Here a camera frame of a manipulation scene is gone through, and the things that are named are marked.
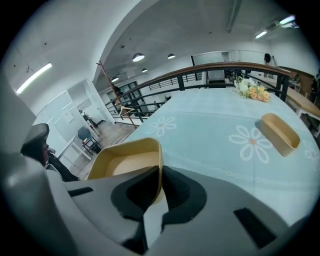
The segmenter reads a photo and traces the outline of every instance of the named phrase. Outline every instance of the wooden tray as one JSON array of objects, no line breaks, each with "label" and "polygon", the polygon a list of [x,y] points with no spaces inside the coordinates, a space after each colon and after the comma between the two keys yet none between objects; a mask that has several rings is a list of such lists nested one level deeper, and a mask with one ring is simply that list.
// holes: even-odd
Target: wooden tray
[{"label": "wooden tray", "polygon": [[284,157],[288,156],[300,144],[299,135],[273,113],[262,116],[261,132]]},{"label": "wooden tray", "polygon": [[154,138],[143,138],[106,147],[97,155],[88,180],[111,177],[145,167],[163,167],[162,149]]}]

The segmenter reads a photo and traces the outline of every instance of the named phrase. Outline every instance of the flower bouquet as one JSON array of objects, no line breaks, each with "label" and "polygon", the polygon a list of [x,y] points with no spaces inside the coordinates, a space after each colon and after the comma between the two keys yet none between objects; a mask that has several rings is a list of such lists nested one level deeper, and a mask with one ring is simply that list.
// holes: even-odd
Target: flower bouquet
[{"label": "flower bouquet", "polygon": [[235,91],[244,98],[268,102],[270,99],[269,93],[264,86],[257,85],[251,78],[242,78],[237,76],[234,80]]}]

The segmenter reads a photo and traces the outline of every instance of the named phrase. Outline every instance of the black railing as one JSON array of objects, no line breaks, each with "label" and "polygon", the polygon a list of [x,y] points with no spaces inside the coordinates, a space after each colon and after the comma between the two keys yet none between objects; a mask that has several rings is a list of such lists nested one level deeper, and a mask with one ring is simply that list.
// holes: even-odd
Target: black railing
[{"label": "black railing", "polygon": [[[201,84],[202,82],[202,72],[208,73],[208,71],[215,71],[215,70],[224,70],[224,78],[228,79],[229,82],[222,82],[222,83],[206,83]],[[276,86],[264,81],[263,79],[251,76],[249,73],[251,71],[257,71],[262,73],[267,73],[271,75],[276,75]],[[158,108],[160,108],[163,104],[165,104],[171,97],[166,97],[165,101],[161,102],[154,102],[154,103],[139,103],[139,100],[142,100],[147,97],[159,95],[159,94],[167,94],[175,91],[184,91],[187,89],[200,89],[200,88],[226,88],[226,87],[234,87],[234,80],[236,76],[242,77],[252,77],[253,79],[264,83],[269,92],[275,93],[277,97],[280,97],[281,100],[285,101],[287,96],[287,90],[289,85],[289,77],[290,72],[275,68],[272,66],[256,64],[256,63],[248,63],[248,62],[218,62],[218,63],[210,63],[205,65],[198,65],[183,68],[162,76],[159,76],[155,79],[150,81],[144,82],[131,90],[125,92],[121,97],[120,100],[124,96],[128,96],[129,100],[121,101],[126,107],[131,107],[134,111],[128,113],[130,118],[132,119],[139,119],[142,123],[145,119],[147,119],[150,115],[152,115]],[[188,82],[191,81],[199,81],[196,85],[189,85]],[[139,94],[141,96],[132,97],[136,92],[138,92],[141,88],[149,87],[150,91],[154,89],[160,89],[163,87],[167,87],[167,90],[158,91],[155,93],[150,93],[148,95],[142,95],[141,92]],[[115,118],[119,118],[120,106],[117,105],[116,99],[111,100],[106,104],[107,109],[110,111],[111,115]],[[149,109],[149,106],[155,106],[154,109]],[[120,117],[122,120],[125,118],[129,118],[127,116]]]}]

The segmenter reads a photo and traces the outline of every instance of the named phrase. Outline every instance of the white flower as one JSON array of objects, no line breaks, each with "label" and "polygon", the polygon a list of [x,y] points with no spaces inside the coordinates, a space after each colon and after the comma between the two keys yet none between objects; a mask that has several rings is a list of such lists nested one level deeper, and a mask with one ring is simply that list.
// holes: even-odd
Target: white flower
[{"label": "white flower", "polygon": [[170,117],[167,120],[165,120],[164,117],[160,117],[158,122],[152,122],[149,124],[151,128],[146,131],[146,134],[150,135],[156,132],[156,136],[160,137],[165,134],[165,129],[171,130],[177,127],[174,123],[171,123],[174,120],[174,117]]},{"label": "white flower", "polygon": [[305,140],[302,140],[304,146],[306,147],[306,149],[304,150],[304,154],[306,156],[306,158],[311,159],[312,161],[312,168],[314,171],[317,170],[317,167],[319,166],[319,159],[320,159],[320,155],[319,155],[319,151],[316,149],[314,149],[314,147],[312,146],[311,142],[307,142]]},{"label": "white flower", "polygon": [[245,92],[247,92],[249,90],[248,85],[246,85],[242,81],[239,83],[239,87],[238,88],[239,88],[239,91],[242,92],[242,93],[245,93]]},{"label": "white flower", "polygon": [[254,151],[260,161],[264,164],[269,163],[269,156],[264,149],[271,149],[272,143],[266,138],[260,138],[261,132],[256,127],[251,129],[251,134],[248,129],[242,125],[236,127],[238,134],[229,136],[229,141],[235,144],[244,145],[240,150],[240,157],[244,161],[249,161],[254,156]]}]

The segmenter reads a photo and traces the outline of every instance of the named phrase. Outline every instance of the black chair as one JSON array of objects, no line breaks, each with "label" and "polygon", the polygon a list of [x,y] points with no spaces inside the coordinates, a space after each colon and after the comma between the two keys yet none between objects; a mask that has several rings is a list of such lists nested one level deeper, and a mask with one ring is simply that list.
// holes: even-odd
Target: black chair
[{"label": "black chair", "polygon": [[95,140],[95,138],[91,135],[90,131],[82,126],[78,130],[78,137],[82,140],[82,146],[91,154],[93,152],[99,153],[101,151],[100,144]]}]

